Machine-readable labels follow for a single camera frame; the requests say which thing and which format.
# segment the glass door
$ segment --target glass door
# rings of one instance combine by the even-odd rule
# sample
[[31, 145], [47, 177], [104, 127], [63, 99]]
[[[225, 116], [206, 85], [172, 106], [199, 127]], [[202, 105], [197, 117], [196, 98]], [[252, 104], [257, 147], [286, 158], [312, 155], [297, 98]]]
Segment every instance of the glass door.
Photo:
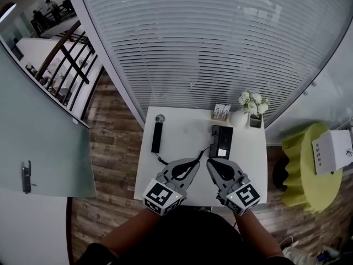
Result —
[[0, 188], [95, 196], [89, 128], [74, 119], [0, 46]]

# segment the window blinds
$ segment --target window blinds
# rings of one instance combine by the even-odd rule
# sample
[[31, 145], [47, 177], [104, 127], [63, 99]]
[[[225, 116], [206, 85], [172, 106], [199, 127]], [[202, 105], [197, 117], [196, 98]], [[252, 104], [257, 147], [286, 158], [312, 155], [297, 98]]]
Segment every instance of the window blinds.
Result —
[[352, 0], [84, 0], [142, 115], [150, 105], [240, 108], [246, 89], [295, 99], [338, 45]]

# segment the ceiling light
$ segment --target ceiling light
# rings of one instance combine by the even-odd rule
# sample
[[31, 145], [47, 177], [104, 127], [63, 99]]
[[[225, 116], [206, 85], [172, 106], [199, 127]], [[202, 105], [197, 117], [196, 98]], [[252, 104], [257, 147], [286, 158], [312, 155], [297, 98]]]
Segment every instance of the ceiling light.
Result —
[[9, 2], [5, 4], [0, 10], [0, 23], [8, 16], [8, 14], [16, 7], [16, 4]]

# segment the white table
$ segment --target white table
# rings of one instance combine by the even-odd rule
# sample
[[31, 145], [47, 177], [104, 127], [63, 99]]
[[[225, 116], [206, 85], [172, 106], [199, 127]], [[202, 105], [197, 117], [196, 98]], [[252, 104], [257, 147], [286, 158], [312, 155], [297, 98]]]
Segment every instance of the white table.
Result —
[[[135, 199], [142, 200], [143, 192], [152, 178], [161, 172], [165, 165], [151, 153], [154, 132], [154, 118], [158, 114], [165, 116], [163, 123], [161, 147], [159, 155], [166, 162], [183, 158], [197, 158], [200, 151], [208, 147], [212, 141], [211, 126], [231, 126], [228, 122], [211, 120], [211, 110], [149, 107], [145, 130], [138, 161], [135, 185]], [[257, 128], [233, 128], [231, 154], [229, 159], [252, 180], [261, 194], [259, 203], [267, 201], [267, 154], [265, 130]], [[200, 168], [187, 189], [188, 198], [184, 205], [221, 206], [216, 199], [218, 188], [213, 184], [206, 167], [208, 150], [202, 155]]]

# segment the small plant pot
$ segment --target small plant pot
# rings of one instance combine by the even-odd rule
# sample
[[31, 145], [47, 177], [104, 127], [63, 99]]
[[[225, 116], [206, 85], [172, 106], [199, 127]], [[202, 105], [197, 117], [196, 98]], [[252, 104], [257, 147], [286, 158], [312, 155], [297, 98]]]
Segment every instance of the small plant pot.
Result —
[[247, 122], [247, 128], [256, 128], [256, 129], [261, 129], [263, 124], [263, 116], [255, 116], [255, 115], [249, 115], [248, 116], [248, 122]]

